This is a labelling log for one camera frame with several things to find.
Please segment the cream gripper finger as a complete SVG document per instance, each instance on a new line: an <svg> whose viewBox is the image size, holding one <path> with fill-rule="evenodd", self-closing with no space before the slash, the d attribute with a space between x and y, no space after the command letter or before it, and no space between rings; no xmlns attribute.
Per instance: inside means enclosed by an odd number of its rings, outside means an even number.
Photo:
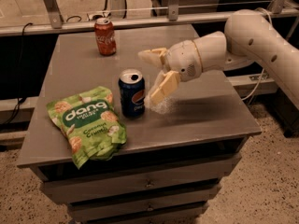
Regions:
<svg viewBox="0 0 299 224"><path fill-rule="evenodd" d="M145 63L149 63L159 69L164 66L164 55L167 52L167 48L148 49L138 52L138 57Z"/></svg>
<svg viewBox="0 0 299 224"><path fill-rule="evenodd" d="M154 85L149 90L149 102L153 105L159 104L178 88L179 82L179 72L169 71L165 73L161 71L156 77Z"/></svg>

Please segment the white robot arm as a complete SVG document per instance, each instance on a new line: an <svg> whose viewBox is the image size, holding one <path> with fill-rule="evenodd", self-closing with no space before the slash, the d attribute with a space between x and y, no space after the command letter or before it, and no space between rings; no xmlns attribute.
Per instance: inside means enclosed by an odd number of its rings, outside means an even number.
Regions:
<svg viewBox="0 0 299 224"><path fill-rule="evenodd" d="M157 105L181 82L210 70L260 65L295 106L299 106L299 50L286 41L260 12L242 9L226 21L222 32L185 40L170 48L143 50L138 57L160 70L146 95Z"/></svg>

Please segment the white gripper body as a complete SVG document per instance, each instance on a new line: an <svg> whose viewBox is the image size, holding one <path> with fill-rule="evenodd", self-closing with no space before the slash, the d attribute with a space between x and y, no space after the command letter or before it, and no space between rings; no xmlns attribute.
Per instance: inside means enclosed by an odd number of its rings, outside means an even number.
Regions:
<svg viewBox="0 0 299 224"><path fill-rule="evenodd" d="M199 51L193 41L177 43L167 50L164 55L164 73L170 71L178 72L183 82L202 75Z"/></svg>

